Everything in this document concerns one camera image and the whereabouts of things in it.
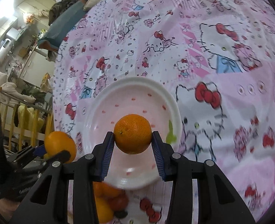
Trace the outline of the person's left hand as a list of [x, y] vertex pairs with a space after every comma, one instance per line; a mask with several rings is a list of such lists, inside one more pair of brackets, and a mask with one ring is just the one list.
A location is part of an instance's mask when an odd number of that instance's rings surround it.
[[19, 205], [20, 202], [11, 201], [6, 198], [0, 199], [0, 214], [6, 221], [9, 221]]

